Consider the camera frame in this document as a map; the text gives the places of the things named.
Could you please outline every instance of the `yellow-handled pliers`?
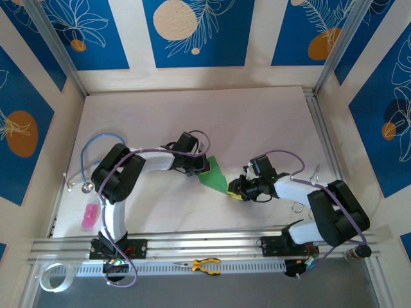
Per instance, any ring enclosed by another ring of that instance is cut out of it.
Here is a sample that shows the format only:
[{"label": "yellow-handled pliers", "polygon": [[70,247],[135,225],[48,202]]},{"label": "yellow-handled pliers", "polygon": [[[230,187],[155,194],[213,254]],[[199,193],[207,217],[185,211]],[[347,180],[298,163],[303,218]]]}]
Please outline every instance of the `yellow-handled pliers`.
[{"label": "yellow-handled pliers", "polygon": [[221,274],[221,271],[209,271],[206,270],[205,268],[202,268],[200,265],[208,263],[208,262],[215,262],[215,263],[221,263],[220,259],[216,258],[208,258],[204,260],[193,260],[193,262],[178,262],[174,263],[174,265],[181,266],[183,268],[188,268],[191,267],[192,271],[202,271],[203,273],[206,273],[208,275],[212,276],[217,276]]}]

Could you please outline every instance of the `white tape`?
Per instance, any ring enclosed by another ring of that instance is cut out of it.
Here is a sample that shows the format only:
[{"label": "white tape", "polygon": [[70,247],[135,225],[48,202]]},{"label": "white tape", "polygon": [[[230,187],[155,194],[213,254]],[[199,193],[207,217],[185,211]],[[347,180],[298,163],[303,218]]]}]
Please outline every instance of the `white tape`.
[{"label": "white tape", "polygon": [[[63,282],[57,286],[52,287],[50,284],[50,277],[53,268],[57,266],[63,266],[66,268],[66,277],[64,278]],[[76,270],[70,264],[63,264],[63,263],[54,263],[49,265],[40,275],[40,286],[43,290],[47,292],[62,292],[65,291],[71,286],[73,283],[74,277],[76,276]]]}]

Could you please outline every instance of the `blue cable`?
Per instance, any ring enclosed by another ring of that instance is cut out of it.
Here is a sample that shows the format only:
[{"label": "blue cable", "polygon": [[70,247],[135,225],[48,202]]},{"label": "blue cable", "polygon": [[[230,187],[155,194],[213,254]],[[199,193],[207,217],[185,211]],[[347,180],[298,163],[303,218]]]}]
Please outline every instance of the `blue cable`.
[{"label": "blue cable", "polygon": [[126,142],[124,141],[123,138],[121,138],[119,135],[115,134],[115,133],[99,133],[98,135],[95,135],[93,138],[91,138],[89,141],[87,141],[87,143],[84,145],[84,147],[82,148],[82,152],[80,154],[80,168],[82,170],[82,177],[83,177],[83,182],[86,183],[87,179],[85,177],[85,173],[84,173],[84,152],[87,149],[87,147],[96,139],[99,139],[100,137],[115,137],[117,139],[119,139],[121,141],[122,144],[126,144]]}]

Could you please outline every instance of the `green triangle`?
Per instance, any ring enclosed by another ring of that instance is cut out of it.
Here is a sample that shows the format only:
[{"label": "green triangle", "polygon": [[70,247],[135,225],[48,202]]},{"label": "green triangle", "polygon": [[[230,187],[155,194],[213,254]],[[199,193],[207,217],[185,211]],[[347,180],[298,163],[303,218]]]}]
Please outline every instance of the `green triangle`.
[{"label": "green triangle", "polygon": [[228,184],[221,172],[220,166],[214,156],[207,159],[210,163],[210,171],[198,176],[200,183],[216,191],[227,194]]}]

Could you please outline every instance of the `white table surface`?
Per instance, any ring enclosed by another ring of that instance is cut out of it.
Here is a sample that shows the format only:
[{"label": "white table surface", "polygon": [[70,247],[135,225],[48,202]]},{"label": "white table surface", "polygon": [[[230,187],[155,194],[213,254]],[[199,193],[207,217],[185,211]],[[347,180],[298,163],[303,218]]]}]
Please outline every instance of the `white table surface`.
[{"label": "white table surface", "polygon": [[[79,171],[81,149],[98,133],[118,133],[132,148],[155,148],[190,130],[209,135],[207,155],[216,157],[227,182],[237,178],[251,158],[272,149],[293,151],[304,159],[306,170],[300,178],[308,179],[320,164],[321,182],[335,179],[300,87],[91,95],[85,101],[69,175]],[[103,158],[115,143],[111,137],[92,143],[85,165]],[[278,173],[300,168],[286,154],[271,154],[270,160]],[[83,194],[81,185],[71,192],[65,189],[54,237],[96,235],[100,218],[92,229],[81,226],[85,206],[93,199],[96,195]],[[267,227],[308,219],[307,210],[295,214],[291,204],[238,201],[200,184],[195,176],[153,171],[140,175],[127,199],[126,226],[132,234]]]}]

